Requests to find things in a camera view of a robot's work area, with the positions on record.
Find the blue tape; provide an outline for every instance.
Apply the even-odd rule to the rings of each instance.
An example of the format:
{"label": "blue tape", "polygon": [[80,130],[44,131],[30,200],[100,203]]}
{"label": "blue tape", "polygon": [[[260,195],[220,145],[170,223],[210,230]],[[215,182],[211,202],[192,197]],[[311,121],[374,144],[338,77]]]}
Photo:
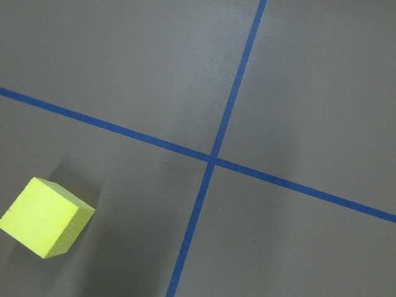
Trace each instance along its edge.
{"label": "blue tape", "polygon": [[227,104],[225,106],[225,110],[223,113],[222,121],[220,122],[220,127],[218,128],[215,143],[212,149],[212,156],[218,156],[220,153],[220,149],[222,147],[222,143],[225,137],[225,132],[228,127],[228,123],[230,122],[231,114],[233,112],[233,108],[235,105],[236,97],[239,93],[239,88],[241,86],[241,82],[243,79],[243,75],[246,70],[246,65],[248,64],[248,60],[250,57],[250,53],[252,51],[254,39],[257,35],[257,30],[259,29],[260,21],[262,14],[264,13],[265,5],[267,4],[266,0],[261,0],[259,3],[259,7],[257,8],[256,16],[254,17],[252,27],[250,29],[249,36],[246,41],[245,49],[242,54],[241,61],[239,62],[238,71],[236,72],[233,87],[230,92],[230,96],[228,97]]}
{"label": "blue tape", "polygon": [[176,290],[178,288],[180,281],[181,272],[183,271],[184,263],[186,261],[188,251],[190,249],[192,237],[196,230],[200,211],[202,210],[202,206],[204,204],[206,192],[209,187],[210,179],[212,178],[214,168],[215,165],[212,162],[208,163],[206,166],[204,178],[202,179],[202,184],[200,185],[198,196],[194,204],[194,208],[192,209],[191,212],[190,220],[188,222],[186,233],[184,235],[184,239],[179,251],[179,256],[178,259],[176,260],[176,264],[173,269],[168,291],[166,292],[166,297],[173,297],[176,294]]}
{"label": "blue tape", "polygon": [[183,243],[181,245],[179,256],[176,261],[175,267],[173,269],[171,281],[168,287],[168,291],[166,292],[166,297],[174,297],[176,294],[176,290],[179,285],[180,276],[183,271],[184,263],[186,261],[188,251],[190,248],[192,237],[194,236],[194,232],[198,223],[198,218],[200,215],[200,211],[202,209],[202,205],[205,200],[206,192],[209,187],[210,178],[213,174],[214,169],[214,161],[217,159],[218,154],[220,153],[220,149],[223,144],[223,140],[225,137],[225,132],[228,127],[228,123],[231,118],[231,114],[235,105],[236,98],[238,96],[239,88],[241,86],[241,82],[243,79],[243,75],[246,69],[246,64],[248,63],[249,56],[253,47],[254,39],[257,34],[257,30],[259,28],[259,24],[261,21],[262,14],[264,13],[266,0],[261,0],[259,3],[259,7],[257,8],[256,15],[253,20],[253,24],[249,33],[249,36],[246,41],[246,45],[242,54],[241,61],[239,62],[238,71],[236,72],[233,87],[230,92],[230,96],[228,97],[228,101],[223,113],[222,120],[220,122],[220,127],[218,128],[215,142],[212,147],[212,160],[208,162],[208,165],[205,170],[204,178],[202,180],[202,184],[200,186],[200,190],[194,204],[194,208],[191,213],[190,221],[188,223],[186,234],[184,235]]}
{"label": "blue tape", "polygon": [[67,108],[60,107],[58,105],[54,105],[51,103],[47,103],[45,101],[41,101],[39,99],[35,99],[23,94],[19,94],[5,88],[0,87],[0,95],[8,97],[10,99],[17,100],[19,102],[23,102],[32,106],[39,107],[43,110],[48,110],[53,113],[60,114],[62,116],[66,116],[71,119],[76,119],[80,122],[87,123],[89,125],[93,125],[95,127],[99,127],[105,130],[109,130],[111,132],[121,134],[124,136],[128,136],[133,139],[137,139],[148,144],[156,145],[157,147],[162,147],[163,149],[171,150],[172,152],[180,153],[185,156],[189,156],[201,161],[208,162],[212,159],[210,155],[206,153],[201,153],[196,150],[192,150],[191,148],[183,147],[181,145],[174,144],[172,142],[168,142],[147,134],[143,134],[131,129],[127,129],[125,127],[121,127],[115,124],[111,124],[106,121],[102,121],[101,119],[94,118],[92,116],[87,116],[86,114],[78,113],[76,111],[69,110]]}
{"label": "blue tape", "polygon": [[235,164],[230,161],[226,161],[218,158],[214,162],[216,165],[220,167],[251,176],[252,178],[261,179],[263,181],[276,184],[277,186],[285,187],[287,189],[300,192],[302,194],[306,194],[309,196],[313,196],[315,198],[319,198],[346,207],[348,209],[353,209],[358,212],[363,212],[367,215],[372,215],[373,217],[381,218],[383,220],[396,223],[396,215],[392,215],[391,213],[383,212],[382,210],[374,209],[372,207],[357,202],[353,202],[335,195],[331,195],[326,192],[315,190],[311,187],[303,186],[302,184],[294,183],[293,181],[288,181],[287,179],[278,178],[276,176],[258,170],[254,170],[239,164]]}

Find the gray floor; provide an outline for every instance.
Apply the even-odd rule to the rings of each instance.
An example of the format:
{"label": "gray floor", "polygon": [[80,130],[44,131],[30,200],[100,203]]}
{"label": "gray floor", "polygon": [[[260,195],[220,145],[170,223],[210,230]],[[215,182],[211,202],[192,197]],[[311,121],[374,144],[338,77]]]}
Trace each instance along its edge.
{"label": "gray floor", "polygon": [[[0,87],[210,153],[258,1],[4,1]],[[396,213],[396,3],[269,1],[220,156]],[[32,176],[97,209],[0,296],[165,296],[206,163],[0,97],[0,215]],[[216,168],[177,296],[393,296],[393,223]]]}

